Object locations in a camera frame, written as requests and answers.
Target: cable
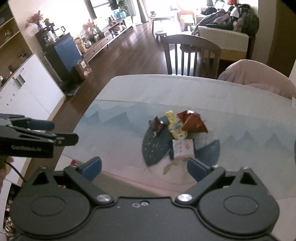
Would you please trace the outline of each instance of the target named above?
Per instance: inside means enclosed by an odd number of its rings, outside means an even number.
[[[24,183],[26,182],[26,180],[24,179],[24,177],[20,174],[20,172],[11,163],[6,162],[6,161],[5,161],[5,163],[7,165],[9,165],[20,176],[20,178],[24,181]]]

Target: red snack package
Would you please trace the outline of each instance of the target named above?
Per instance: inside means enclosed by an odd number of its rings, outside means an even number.
[[[200,114],[195,113],[192,110],[185,110],[181,113],[178,113],[177,116],[184,123],[182,130],[191,131],[196,133],[206,132],[207,128],[204,122],[200,118]]]
[[[194,111],[192,111],[192,110],[185,110],[185,111],[183,111],[183,112],[181,112],[181,113],[178,113],[177,116],[180,118],[180,120],[181,120],[183,123],[185,123],[186,120],[187,120],[187,118],[188,118],[191,114],[193,114],[193,113],[194,113]]]
[[[201,120],[200,115],[197,113],[193,113],[187,118],[186,122],[184,123],[184,126],[182,127],[182,130],[196,133],[208,133],[204,122]]]

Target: figurine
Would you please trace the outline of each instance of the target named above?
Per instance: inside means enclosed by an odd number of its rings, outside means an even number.
[[[5,32],[5,36],[6,36],[5,41],[9,40],[10,37],[11,37],[11,35],[12,35],[11,31],[10,31],[10,30],[7,30],[7,31]]]
[[[52,23],[49,22],[49,18],[46,18],[46,19],[44,20],[44,24],[45,24],[46,26],[49,26],[49,25],[51,25]]]

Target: tv stand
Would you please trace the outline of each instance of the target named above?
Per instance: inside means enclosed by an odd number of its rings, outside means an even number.
[[[115,35],[114,32],[112,31],[112,28],[116,25],[119,25],[121,23],[124,23],[126,26],[126,29],[121,31],[118,35]],[[87,49],[87,52],[82,54],[82,57],[84,58],[85,61],[89,62],[97,53],[99,53],[102,49],[107,47],[109,49],[109,44],[114,41],[118,36],[123,34],[125,31],[128,29],[131,29],[134,27],[133,20],[131,16],[127,16],[125,18],[118,19],[116,21],[116,24],[112,26],[106,26],[102,29],[102,32],[105,34],[105,37],[103,39],[99,39],[95,43],[92,43],[91,47]]]

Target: drawer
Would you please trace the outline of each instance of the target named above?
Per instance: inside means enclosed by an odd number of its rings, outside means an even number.
[[[124,23],[126,24],[126,28],[129,28],[130,26],[133,25],[133,21],[131,19],[131,16],[128,16],[125,20]]]
[[[88,62],[90,61],[100,50],[101,50],[101,45],[100,43],[97,43],[96,46],[91,48],[84,56],[83,58]]]
[[[107,35],[103,40],[101,40],[100,45],[103,47],[107,43],[110,42],[110,40],[113,39],[112,34]]]

